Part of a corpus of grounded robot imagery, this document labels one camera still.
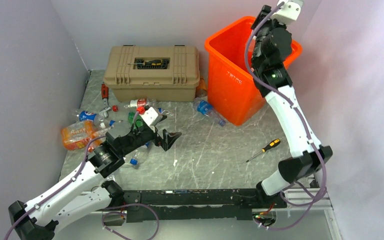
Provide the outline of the blue label bottle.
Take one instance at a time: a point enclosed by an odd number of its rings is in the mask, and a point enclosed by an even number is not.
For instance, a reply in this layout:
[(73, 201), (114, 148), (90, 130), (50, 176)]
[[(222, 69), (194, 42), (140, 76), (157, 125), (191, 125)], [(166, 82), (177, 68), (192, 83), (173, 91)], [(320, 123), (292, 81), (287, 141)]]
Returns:
[(193, 108), (202, 115), (213, 119), (221, 127), (224, 127), (227, 123), (222, 115), (209, 102), (202, 98), (197, 97), (194, 99)]

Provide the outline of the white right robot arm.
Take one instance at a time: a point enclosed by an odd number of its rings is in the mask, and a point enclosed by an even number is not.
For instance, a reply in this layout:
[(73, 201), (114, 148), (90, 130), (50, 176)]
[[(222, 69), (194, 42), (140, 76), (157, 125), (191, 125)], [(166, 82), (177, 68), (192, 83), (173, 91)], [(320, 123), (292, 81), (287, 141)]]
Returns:
[(292, 54), (292, 35), (287, 27), (298, 19), (302, 6), (301, 0), (280, 0), (275, 7), (264, 5), (246, 42), (247, 47), (254, 42), (254, 47), (251, 56), (244, 53), (245, 67), (274, 111), (291, 154), (257, 185), (261, 190), (255, 194), (255, 200), (262, 208), (269, 207), (282, 190), (318, 171), (322, 171), (325, 186), (326, 162), (333, 155), (332, 148), (322, 145), (309, 126), (286, 68), (286, 59)]

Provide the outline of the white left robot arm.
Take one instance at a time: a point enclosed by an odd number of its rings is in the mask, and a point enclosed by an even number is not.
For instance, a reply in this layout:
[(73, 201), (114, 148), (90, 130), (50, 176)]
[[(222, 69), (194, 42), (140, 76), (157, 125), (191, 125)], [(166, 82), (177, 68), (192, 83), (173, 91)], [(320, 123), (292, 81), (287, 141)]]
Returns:
[(108, 176), (125, 163), (127, 154), (149, 142), (168, 151), (181, 135), (166, 129), (159, 134), (156, 127), (146, 124), (137, 129), (113, 127), (69, 175), (39, 196), (9, 206), (11, 227), (4, 239), (16, 231), (22, 240), (51, 240), (67, 225), (93, 211), (119, 209), (125, 193)]

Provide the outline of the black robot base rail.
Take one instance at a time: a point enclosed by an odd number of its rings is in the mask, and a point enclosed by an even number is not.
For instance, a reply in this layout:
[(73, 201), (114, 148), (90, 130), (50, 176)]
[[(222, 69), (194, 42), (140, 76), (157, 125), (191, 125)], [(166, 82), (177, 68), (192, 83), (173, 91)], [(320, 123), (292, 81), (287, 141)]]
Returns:
[(160, 220), (251, 220), (254, 213), (285, 209), (279, 195), (262, 196), (255, 188), (125, 190), (116, 193), (108, 210), (123, 210), (127, 223)]

